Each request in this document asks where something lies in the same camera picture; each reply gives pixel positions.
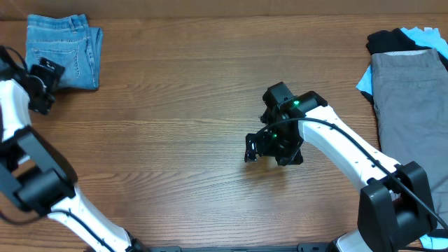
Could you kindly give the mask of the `light blue denim jeans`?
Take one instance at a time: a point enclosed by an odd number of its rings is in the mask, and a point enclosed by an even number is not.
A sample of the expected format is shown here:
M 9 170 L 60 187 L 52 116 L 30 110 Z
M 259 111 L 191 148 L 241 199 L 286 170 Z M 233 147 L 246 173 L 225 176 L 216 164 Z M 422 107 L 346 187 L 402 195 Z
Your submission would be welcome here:
M 104 33 L 84 14 L 63 18 L 29 15 L 25 61 L 29 67 L 46 58 L 65 68 L 58 88 L 99 87 Z

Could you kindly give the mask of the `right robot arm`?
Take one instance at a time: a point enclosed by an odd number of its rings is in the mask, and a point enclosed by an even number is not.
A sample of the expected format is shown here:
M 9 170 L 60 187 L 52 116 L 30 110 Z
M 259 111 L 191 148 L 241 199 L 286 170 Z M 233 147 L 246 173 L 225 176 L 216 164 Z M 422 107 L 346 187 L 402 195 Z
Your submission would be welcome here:
M 424 169 L 400 164 L 363 140 L 314 91 L 294 95 L 277 83 L 262 96 L 264 127 L 246 135 L 246 162 L 267 156 L 278 165 L 300 165 L 301 147 L 319 149 L 359 194 L 357 228 L 329 243 L 299 251 L 400 251 L 438 226 Z

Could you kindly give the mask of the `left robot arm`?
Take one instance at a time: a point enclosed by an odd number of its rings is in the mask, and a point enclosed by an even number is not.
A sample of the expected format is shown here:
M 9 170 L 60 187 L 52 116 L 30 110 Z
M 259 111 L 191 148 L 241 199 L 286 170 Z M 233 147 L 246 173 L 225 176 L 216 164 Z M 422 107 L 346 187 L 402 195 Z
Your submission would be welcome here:
M 1 47 L 1 192 L 19 210 L 69 228 L 93 251 L 147 251 L 126 229 L 105 217 L 81 192 L 69 161 L 33 127 L 55 102 L 65 68 L 42 58 L 28 67 Z

